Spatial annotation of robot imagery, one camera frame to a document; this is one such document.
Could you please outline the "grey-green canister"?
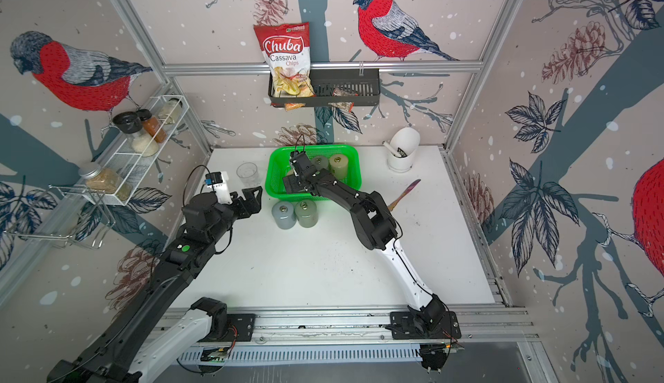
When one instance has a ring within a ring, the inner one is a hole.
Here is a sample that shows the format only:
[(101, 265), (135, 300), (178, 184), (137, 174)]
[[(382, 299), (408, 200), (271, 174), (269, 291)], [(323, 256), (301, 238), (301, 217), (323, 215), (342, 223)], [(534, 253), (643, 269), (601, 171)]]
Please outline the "grey-green canister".
[(313, 158), (311, 158), (311, 163), (313, 163), (313, 165), (317, 170), (330, 169), (330, 160), (323, 155), (314, 156)]

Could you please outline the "sage green tea canister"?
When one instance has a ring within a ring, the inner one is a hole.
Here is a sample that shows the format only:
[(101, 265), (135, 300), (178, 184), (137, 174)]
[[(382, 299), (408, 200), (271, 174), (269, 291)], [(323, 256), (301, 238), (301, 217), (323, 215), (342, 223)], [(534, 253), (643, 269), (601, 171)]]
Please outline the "sage green tea canister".
[(295, 215), (301, 227), (311, 228), (318, 222), (318, 210), (316, 203), (311, 200), (303, 200), (295, 205)]

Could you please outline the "beige tea canister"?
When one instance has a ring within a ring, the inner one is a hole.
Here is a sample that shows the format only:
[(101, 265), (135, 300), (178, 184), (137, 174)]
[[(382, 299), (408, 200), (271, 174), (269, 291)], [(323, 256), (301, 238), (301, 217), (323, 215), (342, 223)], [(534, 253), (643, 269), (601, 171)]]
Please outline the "beige tea canister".
[(334, 177), (343, 181), (348, 175), (349, 158), (341, 153), (334, 154), (329, 158), (329, 166)]

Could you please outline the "blue-grey tea canister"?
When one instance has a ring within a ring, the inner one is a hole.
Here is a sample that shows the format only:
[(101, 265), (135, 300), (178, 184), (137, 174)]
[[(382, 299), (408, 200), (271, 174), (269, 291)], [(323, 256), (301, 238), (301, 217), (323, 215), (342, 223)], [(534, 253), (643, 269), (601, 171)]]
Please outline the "blue-grey tea canister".
[(278, 202), (273, 205), (271, 215), (280, 229), (288, 230), (295, 226), (297, 217), (292, 203)]

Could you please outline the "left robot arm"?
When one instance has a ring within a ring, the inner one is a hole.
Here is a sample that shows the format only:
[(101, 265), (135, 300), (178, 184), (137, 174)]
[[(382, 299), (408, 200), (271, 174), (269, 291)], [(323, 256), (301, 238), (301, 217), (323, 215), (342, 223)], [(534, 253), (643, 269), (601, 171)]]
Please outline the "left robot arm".
[(159, 258), (147, 284), (126, 310), (74, 362), (60, 361), (48, 382), (137, 382), (130, 367), (139, 349), (176, 298), (198, 277), (216, 253), (216, 244), (233, 224), (262, 208), (261, 187), (230, 194), (220, 203), (213, 192), (183, 207), (185, 224)]

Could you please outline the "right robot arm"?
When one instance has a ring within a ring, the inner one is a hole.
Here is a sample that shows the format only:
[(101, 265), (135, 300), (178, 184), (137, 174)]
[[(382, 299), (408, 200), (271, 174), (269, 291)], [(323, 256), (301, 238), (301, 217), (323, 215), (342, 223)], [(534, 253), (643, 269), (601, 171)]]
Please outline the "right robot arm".
[(377, 251), (399, 279), (408, 305), (406, 311), (391, 313), (390, 330), (395, 340), (448, 339), (461, 337), (456, 314), (421, 279), (400, 244), (403, 229), (382, 195), (353, 189), (329, 170), (318, 169), (304, 149), (290, 153), (293, 173), (283, 178), (289, 193), (304, 191), (323, 197), (349, 212), (356, 236), (370, 251)]

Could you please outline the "clear drinking glass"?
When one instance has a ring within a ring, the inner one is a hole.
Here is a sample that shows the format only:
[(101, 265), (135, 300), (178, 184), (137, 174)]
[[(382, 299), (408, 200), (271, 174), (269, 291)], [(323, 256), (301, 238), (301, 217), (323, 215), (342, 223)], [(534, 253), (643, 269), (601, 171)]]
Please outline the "clear drinking glass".
[(242, 163), (237, 168), (236, 175), (245, 188), (255, 188), (262, 184), (259, 167), (255, 163)]

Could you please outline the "small snack packet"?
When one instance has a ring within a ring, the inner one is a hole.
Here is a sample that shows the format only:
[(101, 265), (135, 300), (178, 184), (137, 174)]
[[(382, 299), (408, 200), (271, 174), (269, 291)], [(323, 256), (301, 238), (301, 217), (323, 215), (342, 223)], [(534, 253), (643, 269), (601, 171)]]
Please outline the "small snack packet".
[[(355, 97), (357, 96), (356, 92), (348, 90), (344, 87), (335, 87), (332, 92), (333, 97), (342, 97), (342, 98), (348, 98), (348, 97)], [(332, 102), (330, 103), (330, 106), (332, 108), (337, 108), (346, 112), (351, 112), (354, 103), (350, 101), (344, 101), (344, 102)]]

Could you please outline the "white utensil holder cup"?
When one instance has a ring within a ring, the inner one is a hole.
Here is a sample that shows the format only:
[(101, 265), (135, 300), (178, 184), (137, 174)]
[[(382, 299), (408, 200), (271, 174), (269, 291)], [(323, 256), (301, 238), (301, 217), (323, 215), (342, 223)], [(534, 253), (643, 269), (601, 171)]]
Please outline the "white utensil holder cup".
[(412, 127), (402, 128), (394, 134), (389, 144), (396, 151), (396, 154), (388, 153), (388, 168), (397, 173), (405, 173), (411, 170), (420, 144), (419, 132)]

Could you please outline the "pale spice jar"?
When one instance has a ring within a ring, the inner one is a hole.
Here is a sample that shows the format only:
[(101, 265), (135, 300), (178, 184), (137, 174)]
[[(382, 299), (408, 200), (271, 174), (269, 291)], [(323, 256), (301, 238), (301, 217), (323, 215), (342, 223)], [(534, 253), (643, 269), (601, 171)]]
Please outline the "pale spice jar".
[(182, 116), (182, 101), (179, 98), (170, 98), (161, 106), (157, 118), (164, 125), (176, 125)]

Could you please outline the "red cassava chips bag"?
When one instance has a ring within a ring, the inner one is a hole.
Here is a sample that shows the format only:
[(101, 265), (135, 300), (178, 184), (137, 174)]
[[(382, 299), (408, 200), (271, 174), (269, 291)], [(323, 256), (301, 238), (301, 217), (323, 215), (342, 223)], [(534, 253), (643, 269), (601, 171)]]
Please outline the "red cassava chips bag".
[(286, 110), (301, 108), (304, 103), (292, 99), (315, 97), (310, 77), (310, 24), (255, 25), (253, 30), (270, 69), (268, 94), (273, 105), (289, 99), (284, 103)]

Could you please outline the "black wall basket shelf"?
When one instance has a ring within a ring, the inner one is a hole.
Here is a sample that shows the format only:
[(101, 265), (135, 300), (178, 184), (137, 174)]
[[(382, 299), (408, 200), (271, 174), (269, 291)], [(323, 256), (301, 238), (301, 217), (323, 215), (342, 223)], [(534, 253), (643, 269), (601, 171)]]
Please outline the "black wall basket shelf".
[[(350, 101), (354, 106), (377, 106), (380, 101), (380, 72), (378, 68), (365, 69), (313, 69), (310, 74), (312, 97), (276, 97), (271, 94), (273, 79), (268, 84), (268, 95), (275, 108), (286, 104), (303, 104), (307, 108), (330, 106), (332, 102)], [(355, 97), (333, 97), (335, 87), (356, 92)]]

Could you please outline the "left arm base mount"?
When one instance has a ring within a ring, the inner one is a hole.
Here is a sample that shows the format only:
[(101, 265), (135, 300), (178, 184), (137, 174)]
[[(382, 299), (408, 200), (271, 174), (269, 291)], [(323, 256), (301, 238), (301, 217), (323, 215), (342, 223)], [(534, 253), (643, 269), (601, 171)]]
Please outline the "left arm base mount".
[(216, 313), (211, 317), (211, 329), (202, 341), (207, 342), (250, 342), (254, 330), (255, 314)]

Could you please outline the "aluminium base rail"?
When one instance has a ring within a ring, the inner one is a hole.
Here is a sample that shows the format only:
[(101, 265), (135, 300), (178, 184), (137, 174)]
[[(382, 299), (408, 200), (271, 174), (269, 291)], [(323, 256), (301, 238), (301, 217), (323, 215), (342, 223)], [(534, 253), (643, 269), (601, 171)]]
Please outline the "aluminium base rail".
[[(452, 305), (462, 337), (451, 353), (472, 343), (514, 343), (522, 348), (540, 339), (522, 308), (492, 305)], [(400, 307), (232, 309), (228, 314), (255, 314), (250, 342), (194, 343), (177, 360), (198, 366), (257, 367), (335, 362), (418, 362), (427, 340), (394, 340), (385, 328), (390, 313)]]

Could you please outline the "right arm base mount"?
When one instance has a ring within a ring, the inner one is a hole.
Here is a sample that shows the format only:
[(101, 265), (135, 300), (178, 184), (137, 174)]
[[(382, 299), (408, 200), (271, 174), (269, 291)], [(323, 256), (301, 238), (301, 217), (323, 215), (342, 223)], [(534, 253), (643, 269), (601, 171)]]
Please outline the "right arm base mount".
[(394, 340), (429, 341), (418, 350), (421, 366), (429, 372), (441, 371), (452, 347), (462, 337), (457, 314), (436, 295), (418, 310), (408, 307), (408, 311), (391, 312), (390, 323), (385, 328)]

